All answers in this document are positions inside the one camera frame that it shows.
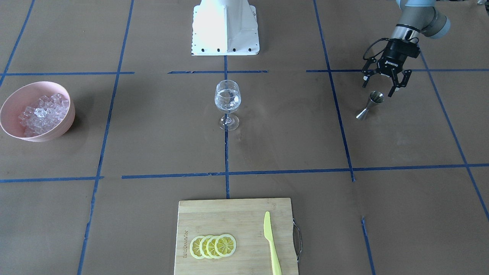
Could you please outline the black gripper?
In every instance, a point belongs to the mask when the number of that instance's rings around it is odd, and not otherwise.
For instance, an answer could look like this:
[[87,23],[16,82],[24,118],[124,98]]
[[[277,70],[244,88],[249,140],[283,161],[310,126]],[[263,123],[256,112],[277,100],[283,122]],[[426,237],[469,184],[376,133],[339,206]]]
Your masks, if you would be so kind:
[[[361,70],[364,81],[362,87],[365,88],[368,85],[370,77],[382,74],[392,80],[393,85],[388,94],[388,97],[392,97],[400,88],[407,86],[412,74],[412,70],[403,69],[406,59],[408,57],[417,58],[419,54],[420,48],[416,43],[402,39],[389,39],[380,59],[378,61],[366,61],[363,66]],[[376,65],[376,67],[370,70],[371,65]],[[398,81],[398,73],[403,75],[401,82]]]

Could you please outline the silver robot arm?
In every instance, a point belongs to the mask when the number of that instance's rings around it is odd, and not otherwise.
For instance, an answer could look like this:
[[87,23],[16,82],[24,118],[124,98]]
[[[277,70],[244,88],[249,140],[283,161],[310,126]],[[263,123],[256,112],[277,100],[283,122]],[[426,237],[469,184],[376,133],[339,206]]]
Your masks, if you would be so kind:
[[366,61],[361,72],[364,83],[368,85],[370,77],[380,74],[391,79],[392,87],[388,94],[407,86],[412,70],[404,70],[403,65],[407,58],[418,58],[421,53],[419,36],[431,39],[440,39],[450,30],[450,19],[437,10],[434,0],[397,0],[402,11],[391,37],[378,39],[377,42],[386,41],[386,46],[379,52],[381,57],[374,54],[372,57],[363,56]]

